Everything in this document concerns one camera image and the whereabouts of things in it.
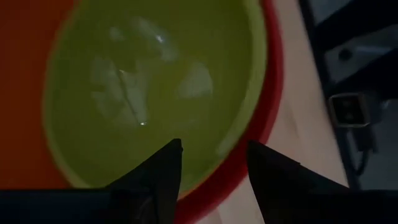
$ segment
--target orange surface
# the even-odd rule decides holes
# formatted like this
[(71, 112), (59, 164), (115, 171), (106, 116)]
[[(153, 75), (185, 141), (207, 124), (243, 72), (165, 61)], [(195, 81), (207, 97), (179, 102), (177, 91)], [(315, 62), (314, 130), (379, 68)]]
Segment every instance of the orange surface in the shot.
[(73, 1), (0, 3), (0, 189), (62, 188), (42, 129), (48, 54)]

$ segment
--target green bowl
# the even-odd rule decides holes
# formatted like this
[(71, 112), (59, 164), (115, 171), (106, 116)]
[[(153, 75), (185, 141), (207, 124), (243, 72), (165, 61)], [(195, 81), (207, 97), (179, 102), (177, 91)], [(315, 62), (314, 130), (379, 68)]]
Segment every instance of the green bowl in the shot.
[(256, 0), (80, 1), (48, 65), (49, 148), (73, 186), (103, 187), (180, 138), (187, 194), (245, 131), (265, 67)]

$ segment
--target red bowl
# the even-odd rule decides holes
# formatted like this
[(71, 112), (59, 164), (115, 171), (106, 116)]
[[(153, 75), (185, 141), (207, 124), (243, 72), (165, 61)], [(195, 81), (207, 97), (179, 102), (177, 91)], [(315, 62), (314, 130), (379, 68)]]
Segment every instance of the red bowl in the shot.
[[(262, 0), (268, 35), (263, 91), (246, 132), (227, 159), (178, 201), (176, 223), (191, 223), (218, 206), (245, 178), (246, 143), (267, 142), (282, 94), (282, 42), (272, 0)], [(42, 127), (46, 61), (72, 0), (13, 0), (0, 14), (0, 189), (70, 187), (53, 163)]]

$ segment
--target red rim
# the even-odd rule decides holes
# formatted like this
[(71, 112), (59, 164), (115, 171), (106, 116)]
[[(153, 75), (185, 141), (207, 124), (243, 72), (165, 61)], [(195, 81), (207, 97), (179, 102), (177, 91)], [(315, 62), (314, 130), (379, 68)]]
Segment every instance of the red rim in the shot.
[(246, 144), (250, 139), (266, 143), (274, 125), (283, 85), (283, 51), (272, 0), (262, 0), (268, 37), (266, 80), (259, 103), (246, 132), (227, 159), (197, 189), (178, 201), (175, 223), (193, 223), (214, 210), (248, 174)]

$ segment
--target white table surface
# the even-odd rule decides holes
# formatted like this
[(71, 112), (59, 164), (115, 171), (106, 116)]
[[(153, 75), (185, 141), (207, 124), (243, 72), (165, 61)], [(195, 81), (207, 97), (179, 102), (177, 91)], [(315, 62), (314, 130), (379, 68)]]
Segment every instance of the white table surface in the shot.
[[(296, 0), (274, 0), (284, 47), (284, 90), (267, 145), (303, 166), (348, 185), (324, 106), (307, 33)], [(264, 223), (246, 178), (200, 224)]]

